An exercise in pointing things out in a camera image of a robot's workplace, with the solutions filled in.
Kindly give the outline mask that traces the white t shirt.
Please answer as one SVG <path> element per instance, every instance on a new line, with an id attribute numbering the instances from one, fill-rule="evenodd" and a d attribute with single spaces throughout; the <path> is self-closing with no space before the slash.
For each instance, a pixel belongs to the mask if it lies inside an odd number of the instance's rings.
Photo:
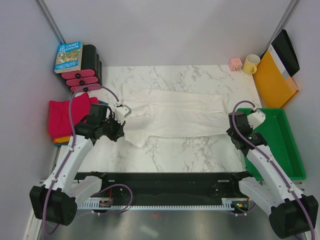
<path id="1" fill-rule="evenodd" d="M 124 138 L 141 148 L 149 137 L 191 138 L 222 135 L 229 127 L 228 96 L 147 89 L 123 84 L 131 108 Z"/>

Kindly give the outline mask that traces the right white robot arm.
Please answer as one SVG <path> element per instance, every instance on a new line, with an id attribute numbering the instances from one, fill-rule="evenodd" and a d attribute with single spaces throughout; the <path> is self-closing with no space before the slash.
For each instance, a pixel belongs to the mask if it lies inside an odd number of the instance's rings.
<path id="1" fill-rule="evenodd" d="M 229 184 L 235 197 L 249 197 L 268 216 L 274 233 L 281 239 L 310 232 L 315 239 L 319 203 L 288 177 L 274 157 L 267 141 L 254 132 L 243 111 L 228 115 L 230 127 L 226 131 L 237 150 L 255 166 L 262 176 L 263 187 L 253 176 L 236 179 Z"/>

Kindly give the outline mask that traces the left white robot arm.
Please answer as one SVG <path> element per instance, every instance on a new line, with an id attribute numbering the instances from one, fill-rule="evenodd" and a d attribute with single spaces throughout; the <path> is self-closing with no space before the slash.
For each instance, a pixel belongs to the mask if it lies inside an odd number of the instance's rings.
<path id="1" fill-rule="evenodd" d="M 124 136 L 126 117 L 131 112 L 122 104 L 114 110 L 104 104 L 91 105 L 89 114 L 74 126 L 63 160 L 41 186 L 33 186 L 29 192 L 37 219 L 68 226 L 83 202 L 95 194 L 104 197 L 109 193 L 110 185 L 101 173 L 89 174 L 76 186 L 73 181 L 97 140 L 106 136 L 116 142 Z"/>

